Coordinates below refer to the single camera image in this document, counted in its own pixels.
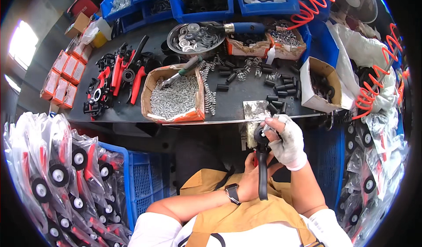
wristwatch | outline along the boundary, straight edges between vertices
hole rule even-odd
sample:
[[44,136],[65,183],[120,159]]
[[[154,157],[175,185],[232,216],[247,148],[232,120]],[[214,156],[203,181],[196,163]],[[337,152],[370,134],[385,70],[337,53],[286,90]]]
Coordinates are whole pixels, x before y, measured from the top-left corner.
[[231,184],[224,187],[224,191],[226,192],[226,196],[230,199],[232,203],[240,205],[239,197],[237,195],[237,188],[239,187],[238,184]]

tan apron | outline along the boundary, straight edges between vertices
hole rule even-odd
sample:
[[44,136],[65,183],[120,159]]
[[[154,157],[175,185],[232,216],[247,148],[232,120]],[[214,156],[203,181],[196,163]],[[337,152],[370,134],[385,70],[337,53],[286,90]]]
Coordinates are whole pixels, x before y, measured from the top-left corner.
[[[201,194],[214,191],[226,172],[201,169],[180,189],[180,195]],[[226,185],[239,183],[243,174],[232,175]],[[319,242],[306,227],[306,223],[292,207],[290,183],[268,179],[268,200],[256,198],[240,206],[226,203],[218,208],[198,214],[186,247],[206,247],[211,234],[248,231],[263,224],[284,221],[296,228],[302,246],[316,247]]]

hand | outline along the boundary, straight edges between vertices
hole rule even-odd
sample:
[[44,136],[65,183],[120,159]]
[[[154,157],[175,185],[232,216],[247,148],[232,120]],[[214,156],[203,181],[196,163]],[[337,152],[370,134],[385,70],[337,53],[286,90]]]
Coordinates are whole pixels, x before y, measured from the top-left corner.
[[[258,197],[258,167],[254,167],[252,160],[254,159],[255,154],[250,153],[245,160],[245,172],[243,173],[242,179],[239,182],[239,187],[237,188],[237,194],[240,202],[247,202]],[[270,152],[267,158],[267,165],[274,158],[273,152]],[[270,178],[277,170],[282,168],[284,165],[281,163],[276,163],[268,167],[267,173],[268,178]]]
[[272,152],[279,162],[284,164],[288,170],[297,171],[305,166],[308,158],[303,151],[303,135],[300,127],[285,114],[274,115],[273,118],[266,118],[265,123],[276,130],[283,140],[280,140],[274,130],[265,131],[270,143]]

white label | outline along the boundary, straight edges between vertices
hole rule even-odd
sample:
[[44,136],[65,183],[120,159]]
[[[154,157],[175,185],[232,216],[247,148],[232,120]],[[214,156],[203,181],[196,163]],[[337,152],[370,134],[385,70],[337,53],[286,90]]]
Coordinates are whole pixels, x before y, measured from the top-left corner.
[[73,50],[77,55],[81,56],[83,50],[85,49],[85,44],[84,43],[79,43],[77,47],[75,47],[75,49]]
[[67,54],[65,53],[59,54],[54,64],[54,68],[57,69],[59,72],[62,72],[63,66],[66,64],[66,61],[67,61]]
[[65,101],[63,102],[69,107],[73,106],[73,101],[75,100],[77,87],[73,86],[72,84],[69,84],[69,87],[67,88],[67,94],[65,96]]
[[54,95],[54,99],[59,100],[60,102],[63,101],[65,97],[66,89],[67,89],[68,82],[64,79],[61,79],[57,85],[56,92]]
[[47,80],[47,84],[45,85],[45,91],[49,92],[50,94],[54,93],[54,89],[56,88],[57,81],[59,80],[60,75],[56,72],[51,71],[49,79]]
[[73,70],[75,69],[76,64],[78,63],[78,60],[74,57],[69,57],[69,60],[67,61],[67,64],[65,66],[65,69],[63,70],[63,73],[69,75],[72,77]]
[[82,52],[82,58],[83,58],[85,61],[88,61],[89,56],[91,55],[91,52],[92,52],[92,47],[91,47],[90,45],[87,45],[87,46],[85,47],[84,51]]
[[84,70],[85,70],[85,65],[78,61],[75,72],[73,73],[73,79],[79,82],[81,80],[82,74],[84,73]]

workbench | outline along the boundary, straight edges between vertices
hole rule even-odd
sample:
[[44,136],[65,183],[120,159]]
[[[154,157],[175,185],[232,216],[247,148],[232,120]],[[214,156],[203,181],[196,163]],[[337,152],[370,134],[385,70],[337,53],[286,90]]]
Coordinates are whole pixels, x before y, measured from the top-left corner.
[[[164,60],[166,55],[161,52],[161,43],[167,39],[168,33],[178,23],[175,20],[168,20],[156,24],[151,24],[143,28],[136,29],[126,34],[120,34],[118,37],[108,41],[105,45],[98,49],[94,49],[89,58],[85,72],[82,75],[81,82],[78,85],[78,91],[71,110],[64,110],[63,113],[71,122],[92,122],[91,117],[84,114],[83,103],[87,101],[86,91],[91,82],[91,78],[98,77],[98,67],[95,63],[107,53],[114,53],[124,42],[127,42],[133,49],[136,49],[140,40],[144,35],[148,35],[149,39],[142,52],[150,51],[160,60]],[[283,60],[282,66],[277,69],[281,74],[295,75],[289,69],[290,65],[296,65],[294,61]],[[260,78],[255,77],[254,72],[250,72],[246,81],[238,81],[237,78],[230,84],[228,92],[217,92],[216,95],[216,114],[212,116],[206,113],[204,122],[194,123],[177,123],[177,124],[218,124],[218,123],[241,123],[248,120],[244,119],[243,101],[260,101],[265,100],[267,95],[275,95],[273,89],[264,86],[266,75]],[[225,77],[220,77],[218,72],[210,72],[208,74],[208,84],[211,91],[216,90],[217,84],[224,84]],[[120,90],[119,96],[114,99],[113,107],[107,109],[99,119],[95,122],[120,122],[120,123],[149,123],[141,114],[140,96],[144,87],[145,77],[142,78],[141,89],[136,104],[126,104],[129,96],[129,90]],[[300,100],[295,100],[293,96],[282,98],[282,101],[288,103],[287,115],[291,118],[319,116],[320,112],[309,108],[302,107]]]

